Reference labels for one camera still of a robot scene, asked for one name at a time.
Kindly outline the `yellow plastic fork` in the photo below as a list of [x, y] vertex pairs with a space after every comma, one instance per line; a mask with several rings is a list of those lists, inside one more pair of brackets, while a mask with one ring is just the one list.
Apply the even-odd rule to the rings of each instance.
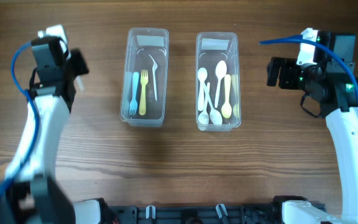
[[147, 70], [141, 71], [140, 76], [140, 84], [141, 84], [141, 94], [140, 94], [140, 105], [139, 105], [139, 114], [145, 115], [146, 114], [146, 86], [149, 82], [149, 76]]

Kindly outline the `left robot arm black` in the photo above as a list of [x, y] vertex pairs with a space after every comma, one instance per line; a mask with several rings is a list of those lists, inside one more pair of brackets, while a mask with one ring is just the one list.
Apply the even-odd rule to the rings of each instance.
[[100, 199], [72, 203], [55, 180], [64, 125], [76, 93], [74, 81], [89, 72], [78, 49], [36, 50], [38, 83], [20, 89], [28, 114], [17, 151], [0, 183], [0, 223], [104, 223]]

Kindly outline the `white spoon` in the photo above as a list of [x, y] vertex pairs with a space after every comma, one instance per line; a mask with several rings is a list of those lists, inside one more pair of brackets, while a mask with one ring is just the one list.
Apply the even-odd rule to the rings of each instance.
[[198, 111], [203, 111], [204, 108], [204, 82], [208, 77], [208, 72], [204, 67], [201, 67], [197, 72], [197, 78], [200, 83], [199, 92], [198, 92]]
[[214, 107], [215, 108], [218, 107], [220, 88], [221, 88], [221, 80], [226, 75], [226, 72], [227, 72], [226, 62], [224, 60], [219, 61], [218, 64], [216, 65], [216, 69], [215, 69], [215, 75], [218, 80], [217, 86], [216, 86], [215, 99], [214, 99]]
[[203, 110], [198, 116], [198, 121], [201, 124], [209, 124], [209, 114], [207, 112], [207, 107], [208, 107], [208, 100], [207, 100], [207, 95], [205, 95]]
[[211, 97], [209, 95], [208, 87], [205, 83], [203, 84], [203, 90], [206, 95], [207, 102], [209, 103], [209, 105], [211, 107], [211, 110], [209, 112], [209, 117], [210, 117], [212, 123], [215, 125], [222, 125], [222, 123], [223, 123], [222, 115], [220, 114], [220, 112], [218, 110], [216, 110], [214, 108], [212, 101], [211, 101]]

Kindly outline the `white fork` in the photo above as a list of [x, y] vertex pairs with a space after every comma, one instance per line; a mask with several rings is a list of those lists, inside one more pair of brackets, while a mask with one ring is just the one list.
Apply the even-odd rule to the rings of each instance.
[[132, 75], [132, 99], [130, 102], [130, 115], [134, 116], [136, 114], [137, 111], [137, 100], [136, 100], [136, 96], [137, 96], [137, 87], [139, 84], [139, 73], [138, 72], [134, 72]]
[[152, 75], [153, 75], [153, 86], [154, 86], [154, 98], [155, 101], [158, 101], [157, 99], [157, 82], [156, 82], [156, 70], [158, 68], [157, 62], [155, 61], [155, 59], [149, 55], [149, 57], [151, 58], [151, 60], [153, 61], [153, 65], [152, 65]]
[[77, 87], [80, 89], [80, 91], [84, 91], [84, 90], [85, 90], [85, 86], [84, 86], [83, 81], [82, 81], [82, 79], [81, 79], [80, 76], [77, 76], [77, 77], [75, 78], [75, 82], [76, 82], [76, 84], [77, 84]]

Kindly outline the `yellow plastic spoon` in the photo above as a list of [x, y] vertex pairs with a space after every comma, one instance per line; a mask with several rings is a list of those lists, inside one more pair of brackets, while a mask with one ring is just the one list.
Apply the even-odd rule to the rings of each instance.
[[221, 108], [222, 116], [226, 119], [231, 117], [232, 114], [232, 107], [230, 105], [229, 99], [230, 99], [230, 92], [231, 92], [231, 76], [229, 74], [226, 74], [224, 77], [224, 104]]

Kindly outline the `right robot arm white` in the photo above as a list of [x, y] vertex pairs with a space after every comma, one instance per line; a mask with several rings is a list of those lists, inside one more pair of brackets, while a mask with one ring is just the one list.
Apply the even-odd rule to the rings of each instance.
[[358, 78], [351, 78], [333, 59], [300, 63], [273, 57], [267, 65], [267, 85], [302, 90], [319, 103], [315, 118], [323, 118], [336, 150], [342, 189], [340, 218], [318, 211], [309, 202], [290, 199], [280, 214], [284, 223], [358, 223]]

